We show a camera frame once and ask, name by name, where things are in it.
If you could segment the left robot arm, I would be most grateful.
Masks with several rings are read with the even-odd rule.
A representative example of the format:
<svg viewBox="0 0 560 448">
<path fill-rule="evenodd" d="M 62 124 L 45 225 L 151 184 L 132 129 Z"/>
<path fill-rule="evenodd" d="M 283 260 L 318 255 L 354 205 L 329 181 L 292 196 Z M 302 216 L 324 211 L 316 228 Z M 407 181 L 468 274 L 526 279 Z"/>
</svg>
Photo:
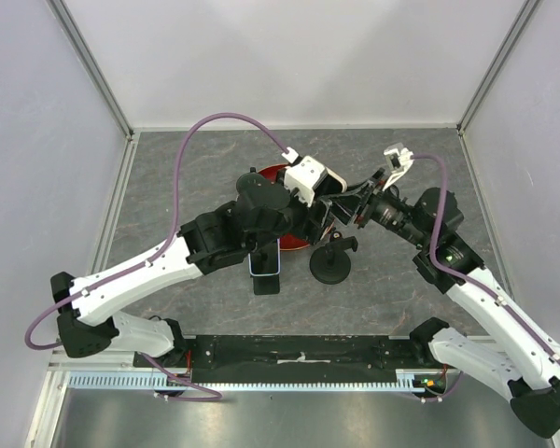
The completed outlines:
<svg viewBox="0 0 560 448">
<path fill-rule="evenodd" d="M 106 349 L 134 351 L 175 367 L 186 356 L 179 324 L 125 313 L 126 306 L 168 286 L 240 264 L 287 234 L 312 244 L 329 227 L 316 218 L 320 197 L 342 193 L 344 180 L 333 172 L 296 175 L 291 168 L 271 181 L 254 172 L 236 182 L 237 196 L 214 211 L 174 226 L 162 243 L 89 277 L 58 273 L 50 282 L 62 306 L 57 326 L 70 358 Z"/>
</svg>

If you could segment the beige case phone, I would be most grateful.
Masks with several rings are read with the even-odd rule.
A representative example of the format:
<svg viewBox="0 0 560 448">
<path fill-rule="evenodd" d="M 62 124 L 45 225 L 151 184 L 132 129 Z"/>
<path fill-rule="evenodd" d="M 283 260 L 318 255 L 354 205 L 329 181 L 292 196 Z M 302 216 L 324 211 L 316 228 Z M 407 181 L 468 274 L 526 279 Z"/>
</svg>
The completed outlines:
<svg viewBox="0 0 560 448">
<path fill-rule="evenodd" d="M 341 194 L 347 190 L 346 181 L 332 170 L 326 171 L 326 176 L 316 187 L 317 196 L 325 196 L 332 194 Z"/>
</svg>

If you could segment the blue case phone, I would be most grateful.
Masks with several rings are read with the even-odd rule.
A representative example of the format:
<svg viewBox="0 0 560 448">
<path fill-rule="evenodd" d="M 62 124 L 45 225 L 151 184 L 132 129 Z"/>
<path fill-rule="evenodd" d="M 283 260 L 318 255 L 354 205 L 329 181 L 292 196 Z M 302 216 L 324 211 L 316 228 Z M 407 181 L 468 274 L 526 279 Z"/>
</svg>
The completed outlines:
<svg viewBox="0 0 560 448">
<path fill-rule="evenodd" d="M 249 274 L 253 278 L 277 276 L 281 272 L 280 240 L 260 247 L 247 256 Z"/>
</svg>

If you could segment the black round-base phone stand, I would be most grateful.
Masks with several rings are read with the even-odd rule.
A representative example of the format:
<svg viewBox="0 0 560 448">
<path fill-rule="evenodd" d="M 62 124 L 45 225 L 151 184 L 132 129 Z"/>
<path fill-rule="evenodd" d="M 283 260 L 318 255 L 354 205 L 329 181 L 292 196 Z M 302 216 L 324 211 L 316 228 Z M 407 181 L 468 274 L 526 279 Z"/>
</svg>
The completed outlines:
<svg viewBox="0 0 560 448">
<path fill-rule="evenodd" d="M 338 231 L 330 235 L 329 241 L 317 248 L 310 257 L 309 268 L 313 277 L 325 285 L 337 285 L 351 272 L 352 262 L 348 250 L 357 252 L 355 236 L 343 237 Z"/>
</svg>

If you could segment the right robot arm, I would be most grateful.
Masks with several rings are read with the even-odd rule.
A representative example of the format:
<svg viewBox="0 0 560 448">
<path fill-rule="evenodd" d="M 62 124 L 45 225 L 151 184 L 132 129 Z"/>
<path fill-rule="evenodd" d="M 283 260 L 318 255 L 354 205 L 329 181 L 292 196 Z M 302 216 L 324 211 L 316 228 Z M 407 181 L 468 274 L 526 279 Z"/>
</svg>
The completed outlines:
<svg viewBox="0 0 560 448">
<path fill-rule="evenodd" d="M 495 352 L 432 318 L 416 328 L 411 361 L 452 366 L 506 400 L 516 417 L 548 439 L 560 430 L 560 343 L 508 295 L 481 257 L 457 234 L 463 215 L 445 184 L 408 204 L 386 179 L 371 178 L 325 199 L 344 224 L 381 225 L 415 245 L 421 276 L 468 312 L 499 345 Z"/>
</svg>

